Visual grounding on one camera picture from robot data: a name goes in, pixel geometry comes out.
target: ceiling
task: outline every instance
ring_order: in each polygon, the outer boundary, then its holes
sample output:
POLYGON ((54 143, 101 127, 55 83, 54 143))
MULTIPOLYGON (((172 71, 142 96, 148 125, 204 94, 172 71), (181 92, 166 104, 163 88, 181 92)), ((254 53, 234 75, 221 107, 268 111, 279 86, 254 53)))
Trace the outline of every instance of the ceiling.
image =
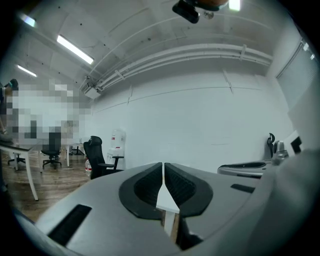
POLYGON ((282 31, 282 12, 266 0, 242 0, 239 12, 227 6, 211 20, 191 24, 172 11, 177 0, 57 0, 31 13, 7 54, 39 77, 56 78, 80 88, 85 77, 96 83, 116 69, 172 48, 228 44, 273 55, 282 31), (94 61, 88 64, 57 43, 62 35, 94 61))

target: pixelated area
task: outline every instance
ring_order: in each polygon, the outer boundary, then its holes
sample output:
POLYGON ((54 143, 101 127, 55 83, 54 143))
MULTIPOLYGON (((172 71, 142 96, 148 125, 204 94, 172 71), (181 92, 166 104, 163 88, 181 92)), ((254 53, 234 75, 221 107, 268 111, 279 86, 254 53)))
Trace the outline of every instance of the pixelated area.
POLYGON ((53 150, 49 148, 81 142, 91 108, 77 88, 58 84, 55 79, 37 84, 18 82, 19 90, 6 97, 0 108, 2 123, 13 143, 41 144, 43 150, 53 150))

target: camera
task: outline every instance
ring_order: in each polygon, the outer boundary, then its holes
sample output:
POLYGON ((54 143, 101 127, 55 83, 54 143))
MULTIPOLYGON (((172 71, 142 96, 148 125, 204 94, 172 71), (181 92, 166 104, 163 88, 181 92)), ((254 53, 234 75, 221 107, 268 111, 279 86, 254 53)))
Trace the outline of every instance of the camera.
POLYGON ((210 12, 217 12, 226 6, 227 3, 228 0, 179 0, 179 2, 172 7, 172 10, 187 21, 196 24, 200 18, 196 7, 210 12))

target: wooden floor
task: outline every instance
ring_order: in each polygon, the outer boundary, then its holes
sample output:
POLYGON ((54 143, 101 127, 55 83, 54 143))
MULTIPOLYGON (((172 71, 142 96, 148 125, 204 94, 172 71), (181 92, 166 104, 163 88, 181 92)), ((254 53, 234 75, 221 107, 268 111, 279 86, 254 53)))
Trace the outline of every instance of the wooden floor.
MULTIPOLYGON (((90 180, 85 173, 85 159, 83 155, 70 155, 70 167, 67 167, 65 153, 60 155, 56 170, 47 164, 42 173, 38 166, 38 152, 30 152, 30 167, 35 190, 39 197, 35 201, 31 192, 27 177, 26 165, 19 163, 19 170, 14 169, 14 163, 8 166, 10 157, 2 152, 3 179, 7 182, 7 197, 10 204, 20 210, 32 221, 36 221, 39 216, 62 198, 69 195, 90 180)), ((41 155, 41 160, 49 159, 48 156, 41 155)))

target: white wall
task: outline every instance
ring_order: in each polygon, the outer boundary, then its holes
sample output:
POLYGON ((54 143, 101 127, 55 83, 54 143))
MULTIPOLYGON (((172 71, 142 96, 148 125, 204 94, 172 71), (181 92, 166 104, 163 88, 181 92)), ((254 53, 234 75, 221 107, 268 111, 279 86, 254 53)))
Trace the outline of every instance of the white wall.
POLYGON ((172 162, 216 172, 223 164, 261 160, 269 133, 283 138, 292 132, 263 74, 254 63, 221 59, 144 72, 96 99, 94 135, 106 158, 112 130, 125 130, 126 168, 172 162))

